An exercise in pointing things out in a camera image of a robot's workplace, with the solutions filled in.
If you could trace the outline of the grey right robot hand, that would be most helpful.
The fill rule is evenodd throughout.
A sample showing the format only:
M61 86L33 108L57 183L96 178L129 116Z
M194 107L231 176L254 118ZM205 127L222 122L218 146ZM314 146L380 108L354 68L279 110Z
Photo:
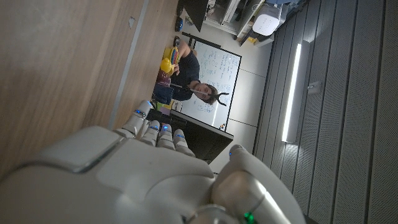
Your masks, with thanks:
M240 146L215 174L143 101L111 131L84 128L1 180L2 223L304 223L282 181Z

